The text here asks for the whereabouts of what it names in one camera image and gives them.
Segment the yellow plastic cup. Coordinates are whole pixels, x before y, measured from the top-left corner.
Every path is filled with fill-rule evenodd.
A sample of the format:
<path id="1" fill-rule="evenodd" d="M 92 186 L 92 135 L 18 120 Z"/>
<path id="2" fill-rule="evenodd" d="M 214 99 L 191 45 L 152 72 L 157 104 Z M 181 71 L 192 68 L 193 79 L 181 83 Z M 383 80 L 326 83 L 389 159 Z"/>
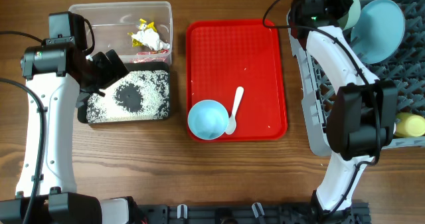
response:
<path id="1" fill-rule="evenodd" d="M 423 136 L 425 120 L 422 116 L 401 112 L 396 115 L 395 135 L 401 138 Z"/>

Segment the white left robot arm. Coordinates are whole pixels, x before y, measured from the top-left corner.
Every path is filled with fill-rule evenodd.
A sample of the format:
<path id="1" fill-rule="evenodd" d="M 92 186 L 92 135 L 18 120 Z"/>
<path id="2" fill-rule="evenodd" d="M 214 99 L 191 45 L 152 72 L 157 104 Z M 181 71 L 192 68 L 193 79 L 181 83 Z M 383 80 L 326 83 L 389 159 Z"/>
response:
<path id="1" fill-rule="evenodd" d="M 3 223 L 101 223 L 100 201 L 76 191 L 72 166 L 74 110 L 128 70 L 113 50 L 95 53 L 90 22 L 49 15 L 49 36 L 21 59 L 29 100 L 24 166 L 15 196 L 1 202 Z"/>

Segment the yellow snack wrapper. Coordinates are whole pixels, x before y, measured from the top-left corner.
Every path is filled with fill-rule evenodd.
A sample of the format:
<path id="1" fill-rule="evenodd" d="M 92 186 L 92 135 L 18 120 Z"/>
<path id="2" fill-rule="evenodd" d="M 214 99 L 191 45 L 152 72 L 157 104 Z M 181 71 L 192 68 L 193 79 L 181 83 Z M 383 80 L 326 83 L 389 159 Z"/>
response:
<path id="1" fill-rule="evenodd" d="M 153 29 L 155 32 L 157 32 L 157 29 L 155 28 L 155 23 L 154 22 L 148 23 L 145 19 L 140 19 L 139 25 L 137 25 L 136 27 L 137 27 L 137 32 L 138 31 L 144 31 L 146 29 Z M 130 33 L 128 33 L 128 35 L 131 38 L 131 35 L 136 34 L 136 33 L 130 32 Z M 131 45 L 132 45 L 132 47 L 142 47 L 142 46 L 144 46 L 144 45 L 138 43 L 137 41 L 133 41 L 132 38 L 131 38 Z"/>

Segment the light blue bowl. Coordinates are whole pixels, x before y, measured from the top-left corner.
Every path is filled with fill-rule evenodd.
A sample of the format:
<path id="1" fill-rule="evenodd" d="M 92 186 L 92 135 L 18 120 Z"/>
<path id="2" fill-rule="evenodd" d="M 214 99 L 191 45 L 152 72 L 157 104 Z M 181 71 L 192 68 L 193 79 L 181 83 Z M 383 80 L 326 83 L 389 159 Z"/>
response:
<path id="1" fill-rule="evenodd" d="M 197 102 L 187 116 L 191 133 L 201 140 L 215 140 L 225 133 L 229 115 L 226 108 L 215 100 Z"/>

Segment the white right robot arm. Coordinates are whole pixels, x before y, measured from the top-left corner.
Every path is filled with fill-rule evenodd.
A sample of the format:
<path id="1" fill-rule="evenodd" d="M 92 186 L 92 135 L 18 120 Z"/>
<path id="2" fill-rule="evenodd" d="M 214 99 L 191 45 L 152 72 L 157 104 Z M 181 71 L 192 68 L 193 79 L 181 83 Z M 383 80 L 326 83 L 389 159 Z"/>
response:
<path id="1" fill-rule="evenodd" d="M 362 64 L 338 23 L 352 3 L 293 0 L 289 14 L 292 37 L 318 62 L 336 93 L 326 127 L 331 159 L 311 198 L 312 215 L 319 223 L 348 218 L 361 174 L 378 164 L 394 132 L 395 84 L 379 80 Z"/>

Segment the white plastic spoon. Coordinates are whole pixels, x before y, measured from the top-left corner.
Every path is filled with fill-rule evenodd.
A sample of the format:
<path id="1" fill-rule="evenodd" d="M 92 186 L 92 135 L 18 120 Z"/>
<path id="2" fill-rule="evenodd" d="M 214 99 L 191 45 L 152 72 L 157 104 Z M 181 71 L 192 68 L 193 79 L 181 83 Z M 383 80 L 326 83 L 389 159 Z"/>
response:
<path id="1" fill-rule="evenodd" d="M 225 131 L 225 134 L 227 135 L 231 135 L 236 129 L 236 114 L 240 106 L 240 102 L 242 100 L 243 94 L 244 94 L 244 88 L 242 86 L 239 86 L 235 92 L 232 112 L 228 121 L 227 129 Z"/>

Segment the white tissue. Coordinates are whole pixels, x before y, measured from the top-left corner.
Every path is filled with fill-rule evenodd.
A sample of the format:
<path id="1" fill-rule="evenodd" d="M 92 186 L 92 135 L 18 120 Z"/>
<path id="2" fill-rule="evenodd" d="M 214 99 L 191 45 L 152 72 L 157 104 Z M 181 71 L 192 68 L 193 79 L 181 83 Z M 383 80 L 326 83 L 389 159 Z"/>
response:
<path id="1" fill-rule="evenodd" d="M 132 34 L 131 38 L 133 41 L 149 47 L 154 51 L 169 50 L 170 44 L 163 42 L 159 34 L 153 29 L 146 29 L 144 31 L 138 31 L 136 34 Z"/>

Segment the light blue plate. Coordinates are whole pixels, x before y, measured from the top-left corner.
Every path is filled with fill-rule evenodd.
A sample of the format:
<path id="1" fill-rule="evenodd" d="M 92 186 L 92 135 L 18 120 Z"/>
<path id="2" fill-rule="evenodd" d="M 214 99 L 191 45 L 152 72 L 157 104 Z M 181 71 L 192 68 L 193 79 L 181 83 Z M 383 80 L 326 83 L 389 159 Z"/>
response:
<path id="1" fill-rule="evenodd" d="M 351 30 L 350 47 L 361 62 L 375 64 L 390 57 L 404 37 L 405 18 L 391 0 L 374 0 L 361 9 Z"/>

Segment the red snack wrapper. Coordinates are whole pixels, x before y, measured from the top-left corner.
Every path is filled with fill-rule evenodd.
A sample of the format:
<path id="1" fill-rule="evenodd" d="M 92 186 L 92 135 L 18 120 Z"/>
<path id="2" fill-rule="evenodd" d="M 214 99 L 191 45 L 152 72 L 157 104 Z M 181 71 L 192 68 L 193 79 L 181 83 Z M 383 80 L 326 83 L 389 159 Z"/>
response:
<path id="1" fill-rule="evenodd" d="M 162 49 L 160 51 L 143 51 L 143 52 L 138 52 L 136 55 L 159 55 L 159 54 L 165 54 L 168 53 L 169 50 L 167 49 Z"/>

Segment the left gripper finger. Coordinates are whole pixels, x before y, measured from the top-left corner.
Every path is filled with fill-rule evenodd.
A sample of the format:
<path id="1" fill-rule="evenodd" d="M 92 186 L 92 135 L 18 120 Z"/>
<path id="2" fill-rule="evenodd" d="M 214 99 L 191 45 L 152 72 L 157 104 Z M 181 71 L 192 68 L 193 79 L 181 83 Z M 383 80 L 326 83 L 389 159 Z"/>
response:
<path id="1" fill-rule="evenodd" d="M 107 88 L 116 80 L 116 52 L 98 52 L 93 56 L 94 74 L 91 83 Z"/>
<path id="2" fill-rule="evenodd" d="M 129 73 L 128 69 L 114 49 L 109 50 L 106 53 L 106 56 L 110 62 L 108 65 L 108 72 L 114 81 L 125 77 Z"/>

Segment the pale green bowl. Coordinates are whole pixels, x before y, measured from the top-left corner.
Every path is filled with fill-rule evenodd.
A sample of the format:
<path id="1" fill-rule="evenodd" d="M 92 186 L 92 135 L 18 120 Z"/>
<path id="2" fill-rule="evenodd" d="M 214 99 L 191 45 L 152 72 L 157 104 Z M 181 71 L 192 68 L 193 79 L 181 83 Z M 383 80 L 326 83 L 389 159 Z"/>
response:
<path id="1" fill-rule="evenodd" d="M 353 0 L 353 4 L 350 6 L 349 11 L 346 15 L 341 17 L 338 22 L 339 26 L 343 31 L 355 26 L 359 20 L 361 14 L 361 4 L 359 0 Z"/>

